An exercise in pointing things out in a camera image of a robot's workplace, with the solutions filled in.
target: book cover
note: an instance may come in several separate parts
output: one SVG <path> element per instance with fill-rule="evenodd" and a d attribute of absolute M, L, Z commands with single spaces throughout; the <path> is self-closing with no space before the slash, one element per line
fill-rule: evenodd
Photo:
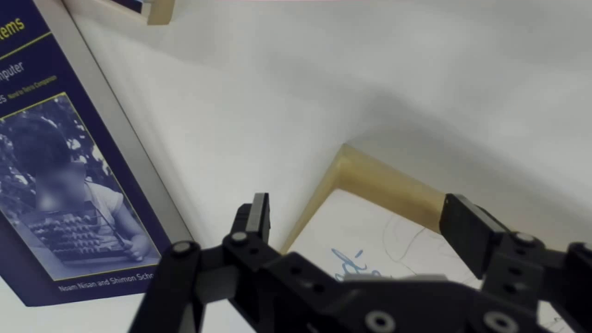
<path fill-rule="evenodd" d="M 43 5 L 64 14 L 58 2 Z M 99 113 L 34 0 L 0 7 L 0 275 L 27 305 L 143 292 L 162 249 L 190 233 L 160 222 L 180 220 L 173 201 L 164 187 L 140 185 L 114 138 L 128 137 L 119 140 L 132 144 L 136 170 L 160 183 L 114 94 L 103 101 L 114 109 Z"/>

